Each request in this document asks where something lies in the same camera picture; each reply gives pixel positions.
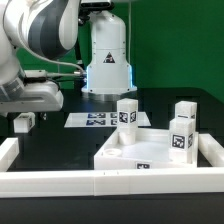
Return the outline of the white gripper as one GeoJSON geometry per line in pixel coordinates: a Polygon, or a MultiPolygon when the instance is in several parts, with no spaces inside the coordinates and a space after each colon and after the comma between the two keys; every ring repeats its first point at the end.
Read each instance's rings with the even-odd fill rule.
{"type": "Polygon", "coordinates": [[[0,113],[60,111],[63,100],[54,82],[31,83],[24,87],[23,93],[15,100],[0,100],[0,113]]]}

